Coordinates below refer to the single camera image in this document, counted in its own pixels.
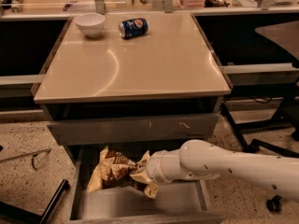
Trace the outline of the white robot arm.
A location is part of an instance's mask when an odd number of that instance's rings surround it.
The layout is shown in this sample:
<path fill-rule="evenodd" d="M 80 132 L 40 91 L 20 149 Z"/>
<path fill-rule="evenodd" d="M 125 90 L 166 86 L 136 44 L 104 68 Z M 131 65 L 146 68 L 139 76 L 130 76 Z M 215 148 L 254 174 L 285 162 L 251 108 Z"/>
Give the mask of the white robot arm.
<path fill-rule="evenodd" d="M 231 175 L 283 198 L 299 202 L 299 160 L 233 152 L 204 140 L 189 140 L 179 149 L 147 152 L 131 178 L 143 184 L 209 179 Z"/>

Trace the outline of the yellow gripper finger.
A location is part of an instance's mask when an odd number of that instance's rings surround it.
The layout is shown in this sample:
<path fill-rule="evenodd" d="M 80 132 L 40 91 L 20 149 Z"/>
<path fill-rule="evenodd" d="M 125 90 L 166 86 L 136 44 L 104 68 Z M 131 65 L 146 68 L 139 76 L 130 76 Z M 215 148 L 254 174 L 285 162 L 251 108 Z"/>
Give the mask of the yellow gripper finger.
<path fill-rule="evenodd" d="M 143 184 L 149 184 L 151 182 L 151 178 L 145 170 L 143 170 L 141 172 L 132 172 L 132 173 L 130 173 L 130 177 L 134 181 L 143 183 Z"/>
<path fill-rule="evenodd" d="M 147 165 L 148 160 L 150 159 L 150 152 L 147 150 L 142 156 L 141 160 L 137 163 L 138 168 L 143 168 Z"/>

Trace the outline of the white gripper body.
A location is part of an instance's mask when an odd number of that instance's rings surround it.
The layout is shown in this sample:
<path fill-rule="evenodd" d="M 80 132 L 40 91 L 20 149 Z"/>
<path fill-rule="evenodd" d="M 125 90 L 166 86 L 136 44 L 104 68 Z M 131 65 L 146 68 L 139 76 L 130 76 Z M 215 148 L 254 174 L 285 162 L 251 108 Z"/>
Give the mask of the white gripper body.
<path fill-rule="evenodd" d="M 146 165 L 149 179 L 157 184 L 168 184 L 180 179 L 179 151 L 158 151 L 153 153 Z"/>

